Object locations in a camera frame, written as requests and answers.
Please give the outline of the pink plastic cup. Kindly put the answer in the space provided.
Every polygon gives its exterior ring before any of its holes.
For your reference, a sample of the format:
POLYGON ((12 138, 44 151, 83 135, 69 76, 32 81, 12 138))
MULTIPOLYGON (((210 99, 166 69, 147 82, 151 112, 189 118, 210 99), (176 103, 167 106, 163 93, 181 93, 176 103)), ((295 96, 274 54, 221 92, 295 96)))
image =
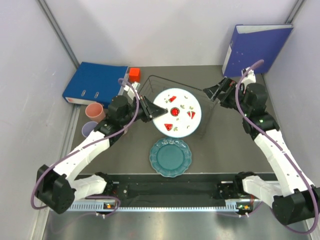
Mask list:
POLYGON ((85 114, 90 120, 97 123, 101 122, 106 117, 104 107, 98 102, 89 104, 85 108, 85 114))

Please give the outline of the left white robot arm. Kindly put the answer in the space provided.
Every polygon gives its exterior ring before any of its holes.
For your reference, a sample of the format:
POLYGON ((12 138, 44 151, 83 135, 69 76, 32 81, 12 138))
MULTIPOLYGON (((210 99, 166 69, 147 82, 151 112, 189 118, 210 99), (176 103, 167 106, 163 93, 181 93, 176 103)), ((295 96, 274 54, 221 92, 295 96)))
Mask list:
POLYGON ((145 96, 133 98, 117 95, 108 105, 106 116, 89 136, 67 156, 51 166, 41 166, 36 174, 32 196, 57 214, 64 213, 74 201, 92 195, 109 198, 114 191, 107 175, 101 172, 77 179, 79 173, 99 154, 109 149, 137 120, 148 123, 168 113, 145 96))

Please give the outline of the white plate with red fruit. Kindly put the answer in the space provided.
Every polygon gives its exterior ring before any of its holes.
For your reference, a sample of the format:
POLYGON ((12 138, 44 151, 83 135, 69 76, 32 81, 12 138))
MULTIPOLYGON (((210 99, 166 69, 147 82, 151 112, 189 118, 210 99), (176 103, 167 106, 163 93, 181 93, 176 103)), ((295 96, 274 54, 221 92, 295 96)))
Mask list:
POLYGON ((169 88, 160 92, 153 103, 167 113, 153 120, 155 127, 164 135, 184 138, 191 135, 200 125, 202 109, 196 97, 181 88, 169 88))

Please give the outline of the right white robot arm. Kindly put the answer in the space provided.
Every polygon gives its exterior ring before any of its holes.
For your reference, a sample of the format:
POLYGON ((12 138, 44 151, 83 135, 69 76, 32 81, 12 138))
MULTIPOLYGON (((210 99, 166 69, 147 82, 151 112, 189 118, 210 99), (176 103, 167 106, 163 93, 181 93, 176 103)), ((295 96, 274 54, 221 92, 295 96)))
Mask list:
POLYGON ((239 198, 253 195, 267 204, 276 219, 287 226, 307 219, 318 219, 320 189, 300 170, 283 139, 276 120, 266 111, 268 94, 259 83, 241 84, 224 78, 203 89, 212 102, 242 111, 244 131, 250 135, 270 164, 279 185, 269 184, 253 172, 235 176, 233 192, 239 198))

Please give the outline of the teal scalloped plate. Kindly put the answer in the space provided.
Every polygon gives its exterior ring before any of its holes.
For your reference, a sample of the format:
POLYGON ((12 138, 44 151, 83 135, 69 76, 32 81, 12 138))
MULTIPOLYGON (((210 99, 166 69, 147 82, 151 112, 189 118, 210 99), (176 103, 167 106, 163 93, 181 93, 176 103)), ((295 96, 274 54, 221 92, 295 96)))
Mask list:
POLYGON ((151 167, 161 176, 183 175, 192 163, 192 152, 182 139, 166 137, 158 140, 149 151, 151 167))

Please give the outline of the pink patterned mug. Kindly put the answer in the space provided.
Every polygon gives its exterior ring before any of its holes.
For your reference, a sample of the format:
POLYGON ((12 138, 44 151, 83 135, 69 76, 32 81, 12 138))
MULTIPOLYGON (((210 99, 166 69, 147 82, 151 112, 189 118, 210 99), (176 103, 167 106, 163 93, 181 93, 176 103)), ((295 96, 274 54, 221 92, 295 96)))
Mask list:
POLYGON ((126 128, 124 131, 123 131, 123 135, 126 135, 128 133, 129 129, 126 128))

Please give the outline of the lilac plastic cup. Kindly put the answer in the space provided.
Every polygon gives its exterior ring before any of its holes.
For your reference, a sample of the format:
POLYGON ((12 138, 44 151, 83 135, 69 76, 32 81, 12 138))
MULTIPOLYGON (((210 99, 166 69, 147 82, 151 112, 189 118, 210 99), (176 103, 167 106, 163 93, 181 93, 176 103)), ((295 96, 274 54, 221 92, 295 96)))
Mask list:
POLYGON ((89 121, 85 123, 81 129, 83 137, 87 138, 97 125, 98 123, 96 121, 89 121))

